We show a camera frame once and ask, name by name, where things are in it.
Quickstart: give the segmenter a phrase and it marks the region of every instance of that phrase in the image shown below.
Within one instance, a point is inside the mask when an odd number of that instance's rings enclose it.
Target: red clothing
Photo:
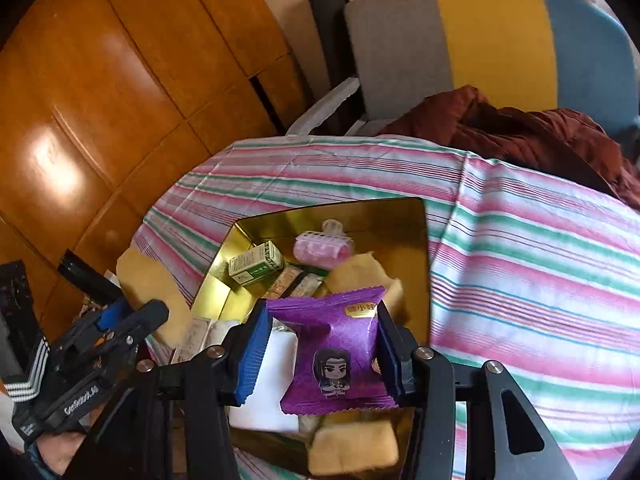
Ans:
[[[557,108],[500,110],[473,86],[425,98],[379,135],[432,140],[572,180],[640,212],[640,173],[589,116]]]

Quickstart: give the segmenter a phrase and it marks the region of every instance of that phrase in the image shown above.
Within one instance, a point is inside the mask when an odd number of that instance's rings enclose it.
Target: pink plastic container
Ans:
[[[305,231],[296,238],[293,255],[304,265],[333,269],[353,254],[353,240],[344,235],[342,224],[329,219],[322,232]]]

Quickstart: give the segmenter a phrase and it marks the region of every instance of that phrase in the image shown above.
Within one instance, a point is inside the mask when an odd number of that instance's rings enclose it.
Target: blue gripper pad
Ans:
[[[100,316],[100,319],[95,323],[95,325],[101,332],[113,330],[127,316],[130,316],[130,314],[133,314],[133,309],[129,305],[129,302],[123,296],[119,300],[111,303],[102,311],[102,315]]]
[[[397,327],[385,304],[378,304],[376,358],[386,392],[399,406],[407,405],[415,393],[412,352],[417,343],[408,329]]]
[[[268,313],[264,300],[258,300],[249,315],[247,322],[242,325],[242,335],[236,340],[237,348],[241,352],[238,359],[238,382],[234,396],[236,403],[241,406],[246,398],[254,392],[255,381],[264,357],[264,351],[269,342],[273,317]]]

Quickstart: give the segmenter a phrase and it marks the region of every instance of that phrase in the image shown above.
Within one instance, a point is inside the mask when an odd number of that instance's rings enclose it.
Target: bed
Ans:
[[[503,362],[577,477],[606,478],[640,428],[640,216],[609,196],[408,137],[242,140],[169,189],[132,244],[191,302],[235,220],[396,196],[426,206],[431,345],[453,362]],[[459,407],[455,479],[465,420]]]

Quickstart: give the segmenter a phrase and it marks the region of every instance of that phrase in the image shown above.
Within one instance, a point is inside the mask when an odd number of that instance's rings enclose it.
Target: gold tray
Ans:
[[[267,240],[271,240],[292,263],[296,237],[304,231],[320,231],[322,222],[334,218],[342,222],[345,232],[353,239],[355,251],[373,251],[392,278],[400,278],[404,288],[402,319],[396,323],[409,328],[420,344],[428,344],[431,310],[428,239],[424,203],[420,198],[388,198],[361,200],[303,207],[268,213],[238,220],[233,224],[209,267],[191,308],[195,316],[211,319],[243,321],[276,279],[278,273],[252,283],[246,288],[228,274],[228,261]],[[380,410],[369,412],[370,420],[386,418],[391,421],[398,438],[400,462],[393,468],[365,471],[338,478],[351,480],[383,480],[397,478],[409,441],[412,411]],[[334,415],[334,423],[341,418],[348,422],[358,418],[354,412]],[[284,435],[243,431],[231,428],[235,446],[274,465],[301,475],[306,470],[306,450],[301,442]]]
[[[295,263],[296,237],[304,231],[321,231],[328,218],[342,222],[357,253],[373,251],[386,273],[400,278],[404,309],[396,322],[409,328],[418,343],[427,344],[431,306],[427,225],[424,203],[417,197],[308,206],[236,221],[200,285],[193,315],[244,321],[278,273],[244,287],[229,276],[228,261],[271,240],[288,262]]]

